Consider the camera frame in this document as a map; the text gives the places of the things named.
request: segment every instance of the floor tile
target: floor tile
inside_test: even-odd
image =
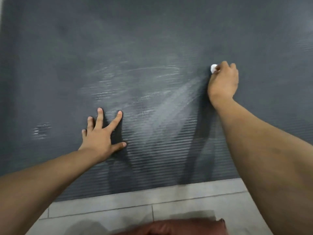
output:
[[[223,218],[230,235],[272,234],[248,192],[154,204],[154,220],[175,218],[177,214],[208,213]]]
[[[50,205],[49,217],[119,209],[247,191],[241,179],[219,180],[183,186],[98,196],[55,202]]]
[[[48,218],[48,209],[44,211],[44,213],[39,217],[39,219]]]
[[[38,220],[27,235],[105,235],[153,221],[151,205]]]

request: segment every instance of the tile grout line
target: tile grout line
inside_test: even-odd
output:
[[[60,217],[69,217],[69,216],[82,215],[82,214],[91,214],[91,213],[104,212],[104,211],[111,211],[111,210],[118,210],[118,209],[128,209],[128,208],[135,208],[135,207],[148,206],[148,205],[155,205],[155,204],[165,204],[165,203],[178,202],[178,201],[196,200],[196,199],[203,199],[203,198],[217,197],[217,196],[224,196],[224,195],[233,195],[233,194],[240,194],[240,193],[246,193],[246,192],[248,192],[248,191],[245,190],[245,191],[241,191],[241,192],[220,194],[220,195],[214,195],[214,196],[204,196],[204,197],[197,197],[197,198],[190,198],[190,199],[183,199],[183,200],[174,200],[174,201],[166,201],[166,202],[152,203],[152,204],[145,204],[145,205],[135,205],[135,206],[129,206],[129,207],[116,208],[116,209],[97,210],[97,211],[86,212],[86,213],[67,214],[67,215],[61,215],[61,216],[56,216],[56,217],[43,218],[43,219],[41,219],[41,220],[44,220],[44,219],[51,219],[51,218],[60,218]]]
[[[153,205],[151,205],[151,209],[152,209],[152,220],[154,221]]]

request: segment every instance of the forearm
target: forearm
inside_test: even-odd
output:
[[[309,233],[313,146],[261,121],[233,100],[218,105],[233,161],[272,231]]]
[[[0,231],[24,234],[50,203],[95,165],[96,155],[76,151],[0,178]]]

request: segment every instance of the ribbed surface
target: ribbed surface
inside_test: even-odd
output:
[[[236,62],[236,99],[313,143],[313,0],[5,0],[0,174],[76,150],[96,108],[128,146],[69,200],[238,177],[208,68]]]

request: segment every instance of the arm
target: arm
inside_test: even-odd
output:
[[[208,94],[242,180],[275,235],[312,234],[313,146],[235,102],[237,85],[236,65],[222,62]]]
[[[99,108],[95,127],[92,117],[88,117],[87,131],[82,131],[83,143],[78,151],[0,177],[1,234],[25,234],[75,179],[125,147],[124,142],[111,145],[110,139],[121,118],[120,111],[103,129],[103,110]]]

